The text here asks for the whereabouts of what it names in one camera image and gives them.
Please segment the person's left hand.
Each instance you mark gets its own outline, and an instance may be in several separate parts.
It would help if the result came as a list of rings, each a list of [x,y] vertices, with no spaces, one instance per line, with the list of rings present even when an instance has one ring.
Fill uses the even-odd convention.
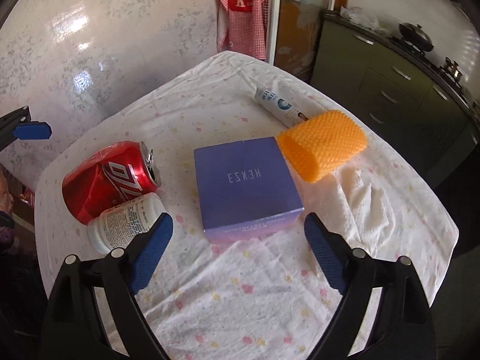
[[[14,199],[11,196],[7,179],[5,178],[2,170],[0,170],[0,212],[1,212],[1,227],[11,228],[15,227],[15,221],[12,218],[12,208]]]

